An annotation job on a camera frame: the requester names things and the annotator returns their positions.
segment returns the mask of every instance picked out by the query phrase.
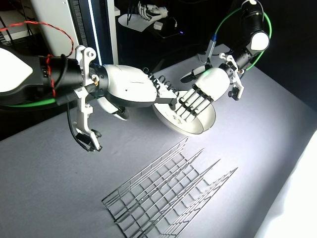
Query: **red wire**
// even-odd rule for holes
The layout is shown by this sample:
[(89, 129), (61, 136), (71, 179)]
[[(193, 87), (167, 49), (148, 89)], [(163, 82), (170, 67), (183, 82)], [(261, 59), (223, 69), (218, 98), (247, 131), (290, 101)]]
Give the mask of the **red wire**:
[[(59, 27), (56, 27), (56, 26), (53, 26), (53, 25), (50, 25), (46, 22), (42, 22), (42, 21), (23, 21), (23, 22), (18, 22), (18, 23), (12, 23), (10, 25), (8, 25), (7, 27), (4, 27), (4, 28), (1, 28), (0, 29), (0, 32), (1, 31), (6, 31), (9, 27), (14, 27), (14, 26), (22, 26), (23, 24), (34, 24), (34, 25), (45, 25), (45, 26), (49, 26), (49, 27), (52, 27), (60, 32), (62, 32), (63, 34), (65, 34), (71, 41), (71, 51), (69, 52), (69, 54), (66, 56), (66, 57), (69, 57), (73, 52), (74, 52), (74, 41), (73, 39), (71, 38), (70, 35), (68, 35), (64, 30), (60, 29)], [(52, 88), (52, 91), (53, 91), (53, 97), (56, 96), (56, 92), (55, 92), (55, 81), (54, 79), (52, 78), (52, 69), (50, 67), (50, 60), (51, 60), (51, 57), (54, 56), (54, 55), (48, 55), (47, 56), (47, 59), (46, 59), (46, 64), (47, 64), (47, 68), (48, 68), (48, 76), (49, 76), (49, 79), (51, 80), (51, 88)]]

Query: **metal bracket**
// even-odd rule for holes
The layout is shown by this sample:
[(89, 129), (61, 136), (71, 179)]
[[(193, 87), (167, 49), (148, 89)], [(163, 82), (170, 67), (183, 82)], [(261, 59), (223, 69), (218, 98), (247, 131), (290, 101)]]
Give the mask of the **metal bracket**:
[(77, 59), (83, 74), (83, 87), (78, 89), (78, 100), (77, 100), (77, 121), (74, 122), (74, 126), (78, 133), (87, 135), (90, 137), (94, 148), (98, 151), (101, 150), (101, 146), (97, 140), (96, 134), (88, 127), (89, 115), (93, 113), (93, 107), (86, 103), (86, 97), (88, 92), (85, 86), (94, 83), (89, 77), (89, 64), (96, 58), (96, 52), (93, 48), (77, 46), (75, 49), (75, 58)]
[(225, 53), (220, 53), (219, 54), (219, 58), (225, 60), (226, 63), (231, 62), (232, 65), (236, 68), (233, 71), (233, 75), (232, 75), (231, 81), (233, 83), (233, 87), (239, 89), (239, 93), (237, 95), (237, 99), (239, 100), (241, 98), (241, 96), (242, 96), (242, 93), (243, 93), (243, 90), (244, 90), (244, 86), (242, 85), (241, 80), (240, 80), (239, 75), (238, 75), (238, 71), (239, 71), (238, 65), (237, 65), (237, 63), (234, 60), (232, 55), (226, 56)]

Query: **table surface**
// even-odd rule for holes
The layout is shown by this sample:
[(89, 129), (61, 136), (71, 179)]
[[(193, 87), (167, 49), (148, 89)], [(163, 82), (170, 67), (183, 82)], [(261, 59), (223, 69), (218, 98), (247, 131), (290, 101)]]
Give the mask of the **table surface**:
[[(221, 45), (214, 52), (227, 50)], [(156, 76), (189, 89), (179, 78), (199, 65), (195, 56)], [(317, 128), (316, 113), (257, 68), (242, 81), (241, 100), (216, 101), (214, 126), (189, 138), (183, 153), (205, 148), (201, 163), (221, 159), (218, 174), (239, 168), (182, 238), (253, 237)], [(130, 109), (130, 120), (120, 121), (92, 105), (90, 127), (103, 134), (99, 153), (76, 144), (66, 114), (0, 142), (0, 237), (123, 237), (101, 200), (185, 136), (152, 108)]]

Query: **wire rack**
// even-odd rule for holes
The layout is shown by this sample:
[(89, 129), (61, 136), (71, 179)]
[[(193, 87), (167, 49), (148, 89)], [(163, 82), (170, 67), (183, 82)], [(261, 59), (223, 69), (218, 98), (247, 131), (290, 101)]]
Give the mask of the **wire rack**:
[(204, 179), (213, 166), (198, 172), (193, 163), (199, 151), (186, 159), (185, 138), (102, 202), (126, 238), (178, 237), (213, 195), (237, 170), (214, 182)]

